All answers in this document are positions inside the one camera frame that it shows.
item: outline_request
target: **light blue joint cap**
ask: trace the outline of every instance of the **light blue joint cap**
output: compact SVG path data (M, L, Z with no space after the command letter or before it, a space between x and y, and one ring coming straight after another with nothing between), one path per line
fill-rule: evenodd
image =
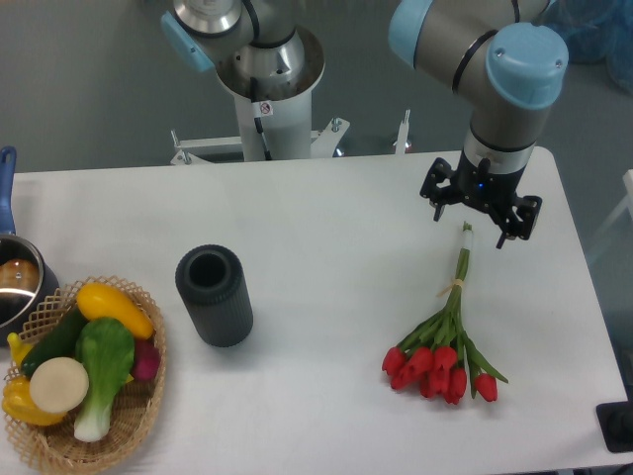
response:
M503 99L522 109L539 110L558 98L568 62L567 45L553 30L515 23L491 41L486 71Z
M160 27L171 46L188 66L198 72L205 72L215 67L209 57L169 12L165 13L160 19Z
M389 25L389 46L406 64L414 67L417 38L433 0L403 0Z

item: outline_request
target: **blue-handled pot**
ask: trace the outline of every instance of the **blue-handled pot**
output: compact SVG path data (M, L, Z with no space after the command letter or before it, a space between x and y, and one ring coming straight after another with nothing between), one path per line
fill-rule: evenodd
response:
M18 154L12 146L0 151L0 346L9 333L19 333L29 315L58 287L38 249L16 236L11 211Z

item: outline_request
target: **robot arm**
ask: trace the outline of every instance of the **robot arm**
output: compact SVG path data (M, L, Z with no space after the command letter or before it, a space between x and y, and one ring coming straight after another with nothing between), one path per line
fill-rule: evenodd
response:
M173 15L161 19L180 56L201 72L215 67L233 96L245 161L311 156L312 90L324 58L295 24L292 3L173 0Z
M438 158L420 195L435 207L464 203L491 216L506 239L529 239L541 207L516 187L568 62L563 40L529 23L549 0L404 0L390 25L390 45L474 106L459 165ZM448 185L439 185L448 180Z
M190 63L188 54L203 54L210 67L246 45L282 45L295 32L291 0L174 0L174 17L162 19L172 45ZM179 29L196 40L191 46L198 50L183 49Z

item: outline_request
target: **wicker basket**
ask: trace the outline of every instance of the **wicker basket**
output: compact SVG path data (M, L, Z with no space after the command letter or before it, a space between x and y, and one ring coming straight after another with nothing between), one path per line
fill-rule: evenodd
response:
M124 291L151 318L156 330L154 345L161 356L160 367L154 381L133 381L122 388L113 404L110 431L98 442L86 443L74 438L74 421L79 409L71 411L61 423L49 427L31 426L5 414L8 438L20 454L20 459L46 474L93 474L120 463L149 433L162 399L166 363L165 328L155 302L133 282L118 277L89 277L57 289L30 315L20 337L25 342L35 343L50 332L74 305L77 290L88 282L103 282ZM5 379L10 381L19 374L13 363Z

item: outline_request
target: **yellow squash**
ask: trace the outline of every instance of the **yellow squash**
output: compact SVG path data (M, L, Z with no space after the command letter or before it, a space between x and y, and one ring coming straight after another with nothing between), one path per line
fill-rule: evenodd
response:
M66 413L51 414L42 411L31 399L30 381L19 376L10 381L2 392L2 409L17 421L34 426L52 426L60 423Z
M85 284L77 291L77 307L90 321L103 317L118 320L135 338L149 339L154 333L149 317L124 292L110 285Z
M24 343L17 333L9 333L7 342L11 348L11 359L13 359L18 367L22 364L22 360L33 349L30 343Z

